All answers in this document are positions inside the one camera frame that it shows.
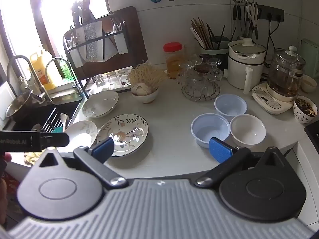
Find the person's left hand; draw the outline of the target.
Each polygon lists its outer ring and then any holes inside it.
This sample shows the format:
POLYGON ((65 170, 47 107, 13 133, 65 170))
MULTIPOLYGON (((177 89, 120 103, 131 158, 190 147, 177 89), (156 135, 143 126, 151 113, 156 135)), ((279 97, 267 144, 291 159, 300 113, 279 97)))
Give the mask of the person's left hand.
POLYGON ((12 160, 12 156, 10 153, 5 152, 4 155, 1 155, 1 160, 4 160, 5 162, 10 162, 12 160))

